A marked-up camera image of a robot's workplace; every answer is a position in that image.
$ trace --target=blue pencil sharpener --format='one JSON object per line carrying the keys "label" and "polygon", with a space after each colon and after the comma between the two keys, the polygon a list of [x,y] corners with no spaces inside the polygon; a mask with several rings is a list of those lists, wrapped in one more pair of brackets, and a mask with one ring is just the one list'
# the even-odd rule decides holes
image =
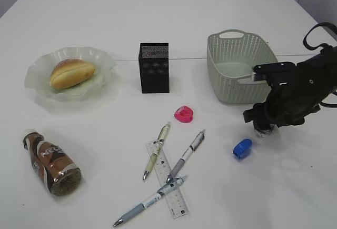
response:
{"label": "blue pencil sharpener", "polygon": [[233,154],[239,160],[246,158],[252,150],[252,141],[250,139],[245,139],[238,143],[233,149]]}

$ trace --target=bottle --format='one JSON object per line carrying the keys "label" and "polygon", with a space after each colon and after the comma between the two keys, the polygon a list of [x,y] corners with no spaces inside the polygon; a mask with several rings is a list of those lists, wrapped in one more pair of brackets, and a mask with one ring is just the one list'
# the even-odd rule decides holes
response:
{"label": "bottle", "polygon": [[24,133],[23,144],[30,153],[34,172],[50,193],[64,196],[78,187],[81,170],[61,148],[45,141],[34,129]]}

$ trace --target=pen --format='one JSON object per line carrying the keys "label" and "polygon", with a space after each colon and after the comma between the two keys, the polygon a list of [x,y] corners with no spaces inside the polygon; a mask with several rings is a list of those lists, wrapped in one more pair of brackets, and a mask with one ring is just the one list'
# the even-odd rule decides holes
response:
{"label": "pen", "polygon": [[123,216],[121,216],[120,219],[117,220],[113,224],[113,227],[129,221],[130,219],[134,218],[135,216],[137,216],[139,213],[141,213],[145,209],[149,208],[155,202],[159,201],[164,195],[175,190],[177,188],[177,185],[178,186],[182,185],[186,181],[186,178],[187,176],[183,176],[181,178],[176,178],[175,182],[165,184],[153,196],[151,196],[150,198],[145,200],[143,203],[140,203],[139,205],[134,207],[132,210],[128,211]]}
{"label": "pen", "polygon": [[158,136],[158,144],[154,152],[150,156],[150,160],[148,161],[148,164],[145,168],[145,172],[143,175],[143,181],[147,178],[149,173],[152,171],[152,168],[157,160],[158,154],[160,152],[160,149],[162,148],[162,145],[164,145],[164,141],[170,131],[171,127],[171,122],[168,122],[160,131],[159,136]]}
{"label": "pen", "polygon": [[184,166],[185,162],[191,156],[191,154],[198,148],[201,142],[205,139],[205,129],[199,132],[199,134],[195,137],[192,144],[188,147],[185,153],[181,156],[177,164],[172,169],[171,173],[168,175],[166,182],[170,182],[179,172],[179,170]]}

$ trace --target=clear plastic ruler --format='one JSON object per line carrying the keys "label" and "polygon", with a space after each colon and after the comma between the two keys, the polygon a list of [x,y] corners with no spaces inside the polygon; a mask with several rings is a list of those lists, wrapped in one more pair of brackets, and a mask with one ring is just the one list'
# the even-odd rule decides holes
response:
{"label": "clear plastic ruler", "polygon": [[[150,155],[157,148],[157,144],[158,140],[151,141],[146,144],[146,148]],[[164,186],[166,184],[167,176],[171,172],[171,167],[169,165],[169,162],[167,161],[163,148],[159,152],[157,161],[154,165],[154,169],[156,171],[160,186]],[[165,198],[173,219],[189,213],[189,209],[187,208],[183,194],[181,193],[179,187],[165,195]]]}

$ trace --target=frosted glass bowl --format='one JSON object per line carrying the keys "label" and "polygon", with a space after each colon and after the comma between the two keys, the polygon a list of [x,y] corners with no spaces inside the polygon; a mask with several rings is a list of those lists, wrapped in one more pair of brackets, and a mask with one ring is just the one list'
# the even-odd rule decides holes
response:
{"label": "frosted glass bowl", "polygon": [[[95,74],[88,80],[66,89],[53,89],[50,75],[64,59],[82,59],[96,66]],[[116,62],[108,53],[93,47],[66,47],[37,59],[27,70],[25,87],[32,88],[44,98],[57,101],[82,101],[110,80],[111,68]]]}

